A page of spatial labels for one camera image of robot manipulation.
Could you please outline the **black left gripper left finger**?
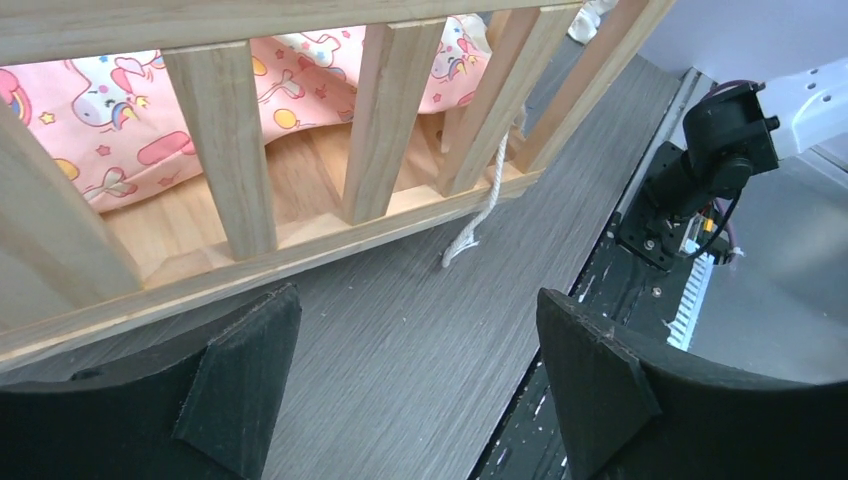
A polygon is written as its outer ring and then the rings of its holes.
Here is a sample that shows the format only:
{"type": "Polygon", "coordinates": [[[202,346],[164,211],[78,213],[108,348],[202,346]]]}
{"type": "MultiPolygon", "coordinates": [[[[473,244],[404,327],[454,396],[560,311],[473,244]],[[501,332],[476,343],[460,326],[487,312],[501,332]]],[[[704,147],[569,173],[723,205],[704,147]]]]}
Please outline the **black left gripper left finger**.
{"type": "Polygon", "coordinates": [[[298,338],[282,283],[215,320],[62,381],[1,389],[5,479],[258,479],[298,338]]]}

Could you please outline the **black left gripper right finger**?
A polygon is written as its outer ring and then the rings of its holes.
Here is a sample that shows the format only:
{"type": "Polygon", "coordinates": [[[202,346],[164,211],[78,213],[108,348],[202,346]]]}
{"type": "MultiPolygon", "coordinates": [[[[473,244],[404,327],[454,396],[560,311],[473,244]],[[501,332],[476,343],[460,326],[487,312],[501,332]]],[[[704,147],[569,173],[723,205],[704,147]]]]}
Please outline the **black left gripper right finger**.
{"type": "Polygon", "coordinates": [[[847,384],[779,379],[634,336],[659,417],[616,457],[620,479],[843,479],[847,384]]]}

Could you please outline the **wooden slatted pet bed frame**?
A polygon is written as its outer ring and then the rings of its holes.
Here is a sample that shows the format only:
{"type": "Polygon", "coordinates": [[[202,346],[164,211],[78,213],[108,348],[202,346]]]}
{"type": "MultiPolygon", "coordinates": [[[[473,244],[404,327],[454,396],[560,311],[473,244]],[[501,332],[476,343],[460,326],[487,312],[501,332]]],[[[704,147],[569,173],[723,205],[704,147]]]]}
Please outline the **wooden slatted pet bed frame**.
{"type": "Polygon", "coordinates": [[[1,97],[11,370],[521,196],[670,11],[621,1],[534,129],[578,1],[5,1],[5,66],[161,52],[201,173],[100,213],[1,97]],[[354,117],[265,142],[250,42],[364,26],[354,117]]]}

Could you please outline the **pink unicorn print cushion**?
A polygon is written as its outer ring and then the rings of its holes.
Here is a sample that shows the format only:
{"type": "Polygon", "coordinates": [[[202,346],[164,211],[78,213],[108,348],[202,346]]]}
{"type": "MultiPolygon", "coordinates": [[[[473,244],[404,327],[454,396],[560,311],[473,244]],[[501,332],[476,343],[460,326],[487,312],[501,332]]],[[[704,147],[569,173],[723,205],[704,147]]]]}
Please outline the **pink unicorn print cushion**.
{"type": "MultiPolygon", "coordinates": [[[[352,121],[365,36],[360,25],[251,40],[265,142],[352,121]]],[[[1,97],[97,212],[202,171],[158,50],[5,66],[1,97]]]]}

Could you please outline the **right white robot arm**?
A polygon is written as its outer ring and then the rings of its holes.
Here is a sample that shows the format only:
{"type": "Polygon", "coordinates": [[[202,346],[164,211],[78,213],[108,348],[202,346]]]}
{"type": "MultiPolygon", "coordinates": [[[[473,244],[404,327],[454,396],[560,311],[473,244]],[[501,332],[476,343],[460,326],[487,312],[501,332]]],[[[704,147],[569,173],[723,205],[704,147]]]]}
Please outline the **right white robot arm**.
{"type": "Polygon", "coordinates": [[[737,255],[726,229],[749,180],[847,131],[847,60],[716,87],[682,119],[684,147],[651,160],[617,242],[668,272],[681,259],[737,255]]]}

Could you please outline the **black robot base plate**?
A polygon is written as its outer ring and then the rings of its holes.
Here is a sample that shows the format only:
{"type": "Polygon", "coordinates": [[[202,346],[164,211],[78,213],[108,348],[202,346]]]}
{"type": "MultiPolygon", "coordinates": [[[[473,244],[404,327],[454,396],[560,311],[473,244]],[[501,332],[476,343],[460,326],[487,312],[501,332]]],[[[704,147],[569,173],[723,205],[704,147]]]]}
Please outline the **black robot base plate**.
{"type": "Polygon", "coordinates": [[[634,336],[687,351],[711,276],[730,255],[701,252],[684,230],[681,255],[656,268],[607,223],[571,290],[543,290],[540,349],[472,471],[475,479],[620,479],[616,457],[659,417],[647,375],[626,348],[634,336]]]}

